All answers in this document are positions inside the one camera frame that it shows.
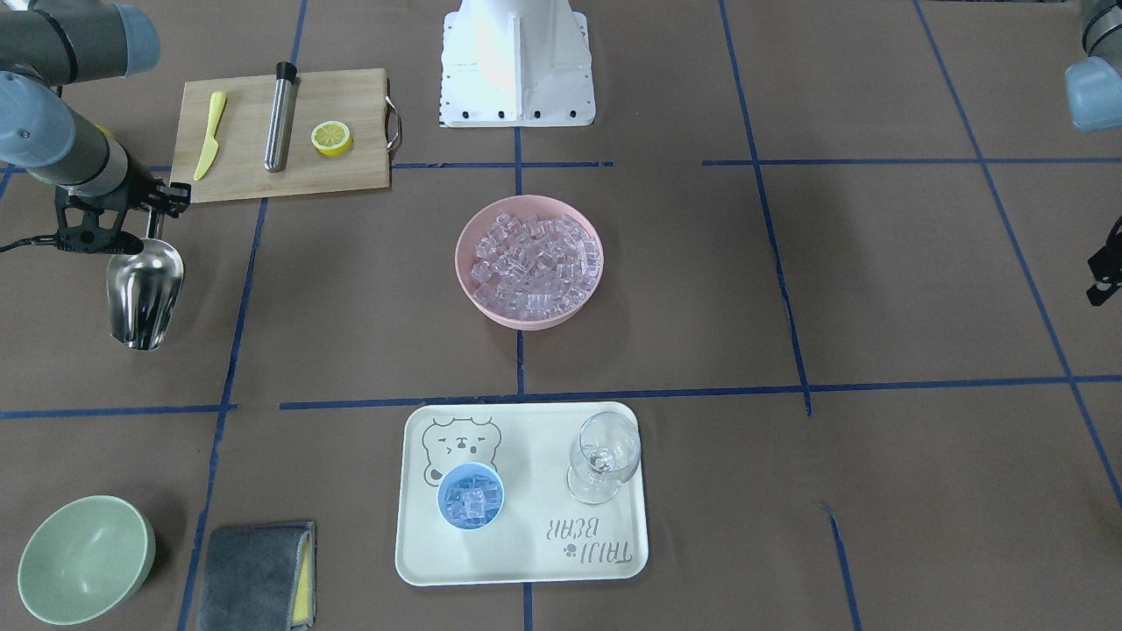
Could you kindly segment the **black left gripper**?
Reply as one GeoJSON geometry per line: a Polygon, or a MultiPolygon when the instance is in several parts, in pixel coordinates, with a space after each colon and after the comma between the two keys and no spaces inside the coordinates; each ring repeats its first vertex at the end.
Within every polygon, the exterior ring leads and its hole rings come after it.
{"type": "Polygon", "coordinates": [[[1102,307],[1121,287],[1121,218],[1111,227],[1102,247],[1087,259],[1095,282],[1086,290],[1091,307],[1102,307]]]}

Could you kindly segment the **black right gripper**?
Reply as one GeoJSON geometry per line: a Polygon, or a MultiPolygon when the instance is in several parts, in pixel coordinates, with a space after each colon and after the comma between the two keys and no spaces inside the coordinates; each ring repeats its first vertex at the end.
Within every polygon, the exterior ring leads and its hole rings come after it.
{"type": "Polygon", "coordinates": [[[125,254],[142,252],[142,239],[125,231],[132,210],[176,218],[191,203],[191,184],[164,182],[151,175],[128,175],[107,195],[79,195],[56,188],[53,204],[59,228],[53,247],[73,254],[125,254]]]}

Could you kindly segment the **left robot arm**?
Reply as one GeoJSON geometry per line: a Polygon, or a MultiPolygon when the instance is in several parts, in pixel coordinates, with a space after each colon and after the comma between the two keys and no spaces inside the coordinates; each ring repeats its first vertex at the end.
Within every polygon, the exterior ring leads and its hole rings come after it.
{"type": "MultiPolygon", "coordinates": [[[[1121,125],[1121,3],[1080,2],[1080,45],[1086,60],[1065,71],[1069,115],[1075,131],[1114,131],[1121,125]]],[[[1094,284],[1089,304],[1100,307],[1121,284],[1121,220],[1110,228],[1102,247],[1089,256],[1094,284]]]]}

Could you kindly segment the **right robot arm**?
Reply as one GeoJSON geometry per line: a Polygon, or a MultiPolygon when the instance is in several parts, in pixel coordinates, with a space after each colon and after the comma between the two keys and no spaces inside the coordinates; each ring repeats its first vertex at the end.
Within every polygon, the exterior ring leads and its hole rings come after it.
{"type": "Polygon", "coordinates": [[[59,89],[156,67],[160,36],[151,18],[136,4],[4,1],[1,35],[1,155],[52,185],[57,221],[53,232],[15,246],[140,254],[144,240],[125,231],[129,211],[147,212],[151,225],[176,218],[191,202],[191,188],[153,175],[65,103],[59,89]]]}

